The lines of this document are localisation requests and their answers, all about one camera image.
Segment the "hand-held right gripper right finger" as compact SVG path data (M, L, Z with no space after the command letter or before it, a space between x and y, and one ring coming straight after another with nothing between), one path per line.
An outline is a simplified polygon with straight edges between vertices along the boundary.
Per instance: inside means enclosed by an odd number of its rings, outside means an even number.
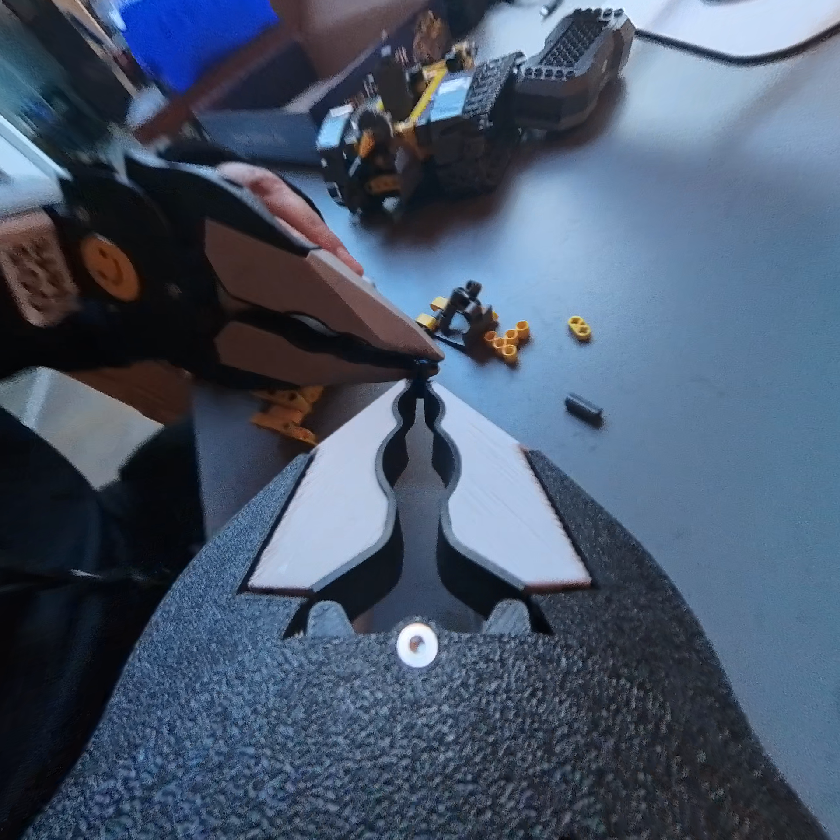
M432 383L426 423L444 483L437 569L453 594L553 594L592 585L528 451Z

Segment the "yellow angled block beam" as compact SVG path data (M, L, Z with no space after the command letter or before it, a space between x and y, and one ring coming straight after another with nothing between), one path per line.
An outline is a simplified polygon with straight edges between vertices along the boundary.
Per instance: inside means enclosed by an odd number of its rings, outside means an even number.
M519 320L512 328L501 332L488 330L483 334L482 340L499 360L510 367L516 366L519 363L520 350L531 340L530 322Z

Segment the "dark grey studded block shell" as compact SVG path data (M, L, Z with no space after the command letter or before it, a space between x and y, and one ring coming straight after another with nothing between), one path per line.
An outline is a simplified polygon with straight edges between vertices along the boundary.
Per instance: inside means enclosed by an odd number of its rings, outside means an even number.
M522 130L564 132L593 114L621 74L635 37L621 8L579 8L564 16L516 75L513 113Z

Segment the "dark blue kit box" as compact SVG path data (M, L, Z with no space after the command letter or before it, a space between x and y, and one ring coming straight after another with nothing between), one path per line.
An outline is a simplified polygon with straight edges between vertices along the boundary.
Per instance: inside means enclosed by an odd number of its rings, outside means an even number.
M359 107L377 96L374 81L383 48L403 67L429 63L452 43L445 2L422 2L391 27L367 38L336 70L299 38L273 48L224 92L196 110L210 141L258 161L319 165L319 130L331 109Z

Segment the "person's left hand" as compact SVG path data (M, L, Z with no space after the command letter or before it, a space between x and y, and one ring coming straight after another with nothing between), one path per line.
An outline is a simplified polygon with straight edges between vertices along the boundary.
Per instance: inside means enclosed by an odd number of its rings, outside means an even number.
M308 197L276 173L261 166L239 162L225 162L216 169L225 179L252 192L284 225L294 228L302 237L332 254L356 275L364 275L361 263L352 257Z

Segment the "grey desk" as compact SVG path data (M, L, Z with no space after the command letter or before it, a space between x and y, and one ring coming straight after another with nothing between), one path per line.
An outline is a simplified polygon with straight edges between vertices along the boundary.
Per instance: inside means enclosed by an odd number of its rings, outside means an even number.
M530 321L514 368L447 350L437 381L651 552L832 838L838 70L838 34L757 66L637 39L590 121L522 142L487 196L366 223L285 172L411 317L474 279L505 325Z

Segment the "blue storage bin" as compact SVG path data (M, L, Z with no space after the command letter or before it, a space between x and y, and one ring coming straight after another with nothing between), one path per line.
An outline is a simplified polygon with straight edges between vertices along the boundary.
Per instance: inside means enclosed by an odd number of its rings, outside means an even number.
M120 15L137 63L176 92L281 23L269 1L136 1L124 3Z

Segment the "black yellow toy block vehicle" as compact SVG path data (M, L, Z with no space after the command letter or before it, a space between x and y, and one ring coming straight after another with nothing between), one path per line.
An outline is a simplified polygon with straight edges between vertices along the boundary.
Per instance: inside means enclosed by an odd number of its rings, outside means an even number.
M523 61L515 51L478 63L466 40L410 66L383 45L360 98L332 108L318 132L332 200L368 215L428 190L452 198L495 190L522 135L514 99Z

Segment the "yellow block frame assembly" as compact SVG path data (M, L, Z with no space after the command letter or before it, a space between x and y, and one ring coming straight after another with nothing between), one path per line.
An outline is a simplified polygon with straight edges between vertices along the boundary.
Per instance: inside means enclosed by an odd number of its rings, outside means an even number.
M259 410L250 422L263 430L314 447L319 439L304 424L323 392L322 385L253 391L251 395L259 401Z

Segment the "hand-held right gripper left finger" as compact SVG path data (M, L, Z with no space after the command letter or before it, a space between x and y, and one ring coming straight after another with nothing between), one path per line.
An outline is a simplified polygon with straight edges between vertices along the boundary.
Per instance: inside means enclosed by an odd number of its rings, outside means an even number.
M384 596L403 571L394 485L416 389L400 381L313 450L248 578L250 592Z

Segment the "person's dark clothed body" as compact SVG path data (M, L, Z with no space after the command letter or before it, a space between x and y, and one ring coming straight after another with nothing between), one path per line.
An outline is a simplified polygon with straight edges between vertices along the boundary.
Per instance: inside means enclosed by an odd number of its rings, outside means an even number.
M18 838L86 747L204 517L191 418L100 489L1 420L1 837Z

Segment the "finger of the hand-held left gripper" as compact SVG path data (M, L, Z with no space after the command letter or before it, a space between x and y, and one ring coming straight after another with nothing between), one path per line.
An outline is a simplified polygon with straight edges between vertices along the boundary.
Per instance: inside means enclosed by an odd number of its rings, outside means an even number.
M412 378L419 356L380 350L353 336L323 334L292 320L291 335L229 322L215 347L227 367L293 385L354 385Z
M376 350L435 363L445 357L414 320L322 248L294 255L207 219L205 252L232 298L270 312L309 317Z

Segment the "small black yellow block assembly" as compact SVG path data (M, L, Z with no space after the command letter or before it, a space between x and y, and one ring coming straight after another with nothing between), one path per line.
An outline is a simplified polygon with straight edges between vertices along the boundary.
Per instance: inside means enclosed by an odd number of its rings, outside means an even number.
M415 322L437 341L457 350L471 350L493 331L498 318L491 306L480 300L482 285L468 280L447 297L438 296L431 311L419 314Z

